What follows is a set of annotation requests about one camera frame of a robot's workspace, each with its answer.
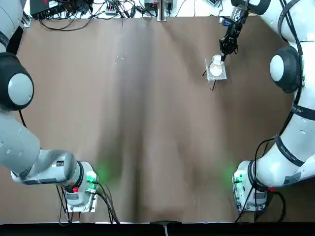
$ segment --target label on robot arm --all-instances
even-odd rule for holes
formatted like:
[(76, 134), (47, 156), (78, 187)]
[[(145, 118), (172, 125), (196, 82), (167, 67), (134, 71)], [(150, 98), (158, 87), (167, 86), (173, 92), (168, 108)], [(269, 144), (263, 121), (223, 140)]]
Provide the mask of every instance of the label on robot arm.
[(50, 1), (50, 2), (49, 2), (49, 8), (52, 8), (52, 7), (54, 7), (54, 6), (58, 6), (58, 2), (56, 2), (56, 1)]
[(293, 183), (297, 183), (298, 181), (300, 181), (300, 179), (301, 179), (301, 172), (298, 172), (292, 176), (286, 176), (284, 178), (283, 185), (290, 185)]
[(79, 199), (79, 194), (78, 193), (66, 193), (67, 199), (68, 200), (78, 200)]

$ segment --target wire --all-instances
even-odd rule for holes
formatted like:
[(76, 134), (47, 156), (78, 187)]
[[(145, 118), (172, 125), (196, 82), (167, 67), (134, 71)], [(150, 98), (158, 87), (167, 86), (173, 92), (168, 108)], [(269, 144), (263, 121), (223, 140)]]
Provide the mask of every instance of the wire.
[(178, 12), (177, 12), (177, 14), (176, 14), (176, 16), (175, 16), (175, 17), (177, 17), (177, 15), (178, 15), (179, 11), (181, 10), (181, 8), (182, 8), (182, 6), (183, 6), (184, 2), (186, 2), (186, 1), (187, 1), (187, 0), (184, 0), (184, 1), (182, 2), (182, 4), (181, 4), (181, 6), (179, 7), (179, 10), (178, 10)]
[[(59, 196), (59, 200), (61, 202), (61, 206), (60, 206), (60, 212), (59, 212), (59, 224), (61, 226), (66, 226), (66, 225), (69, 225), (72, 223), (72, 220), (73, 220), (73, 212), (71, 214), (71, 218), (70, 218), (70, 215), (69, 215), (69, 210), (68, 210), (68, 202), (67, 202), (67, 198), (65, 196), (65, 193), (64, 193), (64, 190), (62, 189), (61, 187), (61, 191), (62, 191), (62, 195), (60, 195), (60, 191), (59, 191), (59, 188), (56, 186), (56, 189), (57, 189), (57, 192), (58, 192), (58, 196)], [(62, 212), (62, 209), (64, 211), (64, 213), (66, 214), (67, 213), (67, 217), (68, 217), (68, 223), (66, 224), (63, 224), (61, 223), (61, 212)]]
[(21, 110), (19, 110), (19, 115), (20, 115), (20, 119), (21, 119), (22, 124), (23, 124), (24, 127), (27, 129), (27, 126), (26, 126), (26, 124), (25, 124), (25, 121), (24, 121), (24, 118), (23, 118), (23, 115), (22, 115), (22, 111), (21, 111)]
[(273, 194), (276, 194), (280, 197), (282, 201), (282, 211), (279, 220), (277, 221), (278, 223), (283, 222), (286, 214), (286, 204), (285, 204), (285, 199), (284, 196), (280, 192), (273, 192)]
[(108, 203), (108, 200), (107, 200), (102, 194), (100, 194), (100, 193), (98, 193), (98, 192), (96, 192), (96, 194), (99, 195), (99, 196), (103, 199), (103, 201), (105, 202), (105, 204), (106, 204), (106, 206), (107, 206), (107, 209), (109, 210), (110, 214), (112, 215), (114, 221), (115, 221), (117, 224), (120, 224), (120, 222), (119, 222), (117, 216), (114, 214), (112, 208), (110, 207), (110, 205), (109, 205), (109, 203)]
[[(266, 150), (268, 148), (268, 144), (270, 141), (273, 141), (274, 138), (271, 138), (271, 139), (267, 139), (267, 140), (264, 140), (262, 141), (257, 149), (256, 149), (256, 153), (255, 153), (255, 161), (254, 161), (254, 176), (255, 176), (255, 185), (257, 185), (257, 155), (258, 155), (258, 151), (259, 151), (259, 148), (261, 147), (261, 145), (263, 145), (264, 143), (267, 143), (266, 146), (265, 146), (265, 149), (264, 149), (264, 152), (261, 156), (261, 158), (265, 155), (266, 153)], [(257, 212), (258, 212), (258, 208), (257, 208), (257, 188), (255, 188), (255, 213), (254, 213), (254, 222), (256, 222), (256, 218), (257, 218)]]
[(246, 203), (247, 203), (248, 199), (250, 198), (250, 195), (251, 195), (251, 192), (252, 192), (252, 189), (253, 189), (253, 188), (254, 188), (254, 186), (252, 186), (252, 188), (250, 189), (250, 192), (248, 193), (247, 198), (246, 198), (246, 200), (245, 200), (243, 209), (242, 209), (241, 213), (238, 215), (237, 219), (234, 221), (234, 223), (237, 223), (237, 222), (239, 221), (239, 219), (241, 218), (241, 216), (243, 215), (244, 210), (245, 210)]
[(196, 0), (193, 2), (193, 16), (194, 16), (194, 17), (196, 16), (195, 7), (196, 7)]
[(220, 7), (220, 5), (221, 5), (222, 9), (219, 11), (218, 16), (220, 16), (221, 12), (223, 11), (223, 4), (222, 4), (222, 1), (223, 1), (223, 0), (221, 0), (221, 2), (220, 2), (220, 4), (219, 4), (219, 7)]

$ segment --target brown table surface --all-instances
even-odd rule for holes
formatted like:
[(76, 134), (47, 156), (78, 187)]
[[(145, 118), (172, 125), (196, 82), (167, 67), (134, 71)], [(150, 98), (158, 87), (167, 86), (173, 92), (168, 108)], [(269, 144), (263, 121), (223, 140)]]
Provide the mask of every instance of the brown table surface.
[[(280, 130), (292, 96), (269, 75), (284, 43), (258, 17), (248, 19), (238, 55), (226, 60), (228, 80), (210, 91), (204, 61), (220, 53), (225, 31), (217, 18), (201, 17), (93, 20), (73, 32), (33, 21), (18, 53), (35, 85), (24, 110), (28, 128), (42, 148), (70, 150), (94, 165), (120, 221), (233, 221), (230, 175)], [(282, 189), (286, 221), (315, 220), (313, 182)], [(57, 222), (54, 185), (19, 185), (2, 168), (0, 187), (0, 222)], [(280, 211), (275, 198), (261, 221)], [(81, 221), (108, 221), (103, 202)]]

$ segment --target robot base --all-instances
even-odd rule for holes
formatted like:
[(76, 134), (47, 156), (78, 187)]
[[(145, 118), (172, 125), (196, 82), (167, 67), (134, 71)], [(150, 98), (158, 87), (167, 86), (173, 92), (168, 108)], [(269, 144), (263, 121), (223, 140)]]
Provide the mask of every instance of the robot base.
[[(252, 189), (247, 176), (247, 168), (249, 161), (242, 162), (238, 170), (232, 174), (232, 186), (233, 186), (233, 197), (237, 207), (237, 210), (241, 212), (243, 210), (246, 198), (250, 194), (244, 212), (255, 211), (255, 189)], [(264, 211), (266, 208), (267, 193), (257, 191), (257, 210)]]
[(91, 194), (88, 203), (85, 206), (71, 206), (69, 204), (69, 212), (95, 212), (97, 205), (97, 195)]
[[(79, 187), (78, 192), (78, 200), (69, 200), (68, 199), (68, 209), (69, 212), (95, 212), (96, 211), (96, 204), (97, 204), (97, 194), (93, 193), (87, 193), (87, 191), (94, 191), (97, 192), (98, 186), (97, 184), (90, 184), (86, 180), (89, 177), (94, 177), (95, 181), (98, 180), (98, 177), (96, 173), (93, 170), (93, 167), (88, 162), (81, 162), (83, 168), (84, 168), (84, 175), (83, 175), (83, 181), (81, 183), (81, 186)], [(80, 204), (85, 197), (88, 197), (88, 202), (83, 206)]]

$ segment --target green led light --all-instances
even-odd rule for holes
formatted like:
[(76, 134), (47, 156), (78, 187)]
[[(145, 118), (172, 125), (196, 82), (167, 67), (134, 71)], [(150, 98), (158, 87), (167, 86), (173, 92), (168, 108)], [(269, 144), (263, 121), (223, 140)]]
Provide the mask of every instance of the green led light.
[(94, 171), (87, 172), (87, 181), (96, 181), (96, 173)]

